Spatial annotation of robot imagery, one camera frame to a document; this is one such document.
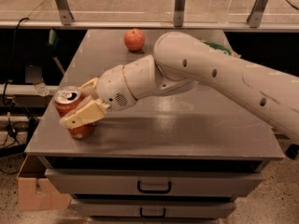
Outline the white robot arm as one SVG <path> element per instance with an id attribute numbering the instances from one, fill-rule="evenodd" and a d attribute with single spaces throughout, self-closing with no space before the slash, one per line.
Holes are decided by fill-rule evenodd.
<path id="1" fill-rule="evenodd" d="M 74 129 L 149 96 L 180 93 L 197 81 L 293 141 L 299 140 L 298 77 L 217 51 L 181 32 L 161 35 L 153 53 L 107 70 L 78 88 L 85 98 L 60 119 Z"/>

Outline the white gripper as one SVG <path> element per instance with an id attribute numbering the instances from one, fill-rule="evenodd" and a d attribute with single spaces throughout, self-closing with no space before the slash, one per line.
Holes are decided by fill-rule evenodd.
<path id="1" fill-rule="evenodd" d="M 66 129 L 93 123 L 103 119 L 110 108 L 121 111 L 136 104 L 136 98 L 130 93 L 124 77 L 124 66 L 113 67 L 100 76 L 82 84 L 79 89 L 85 95 L 95 94 L 98 99 L 85 98 L 74 110 L 68 112 L 59 123 Z"/>

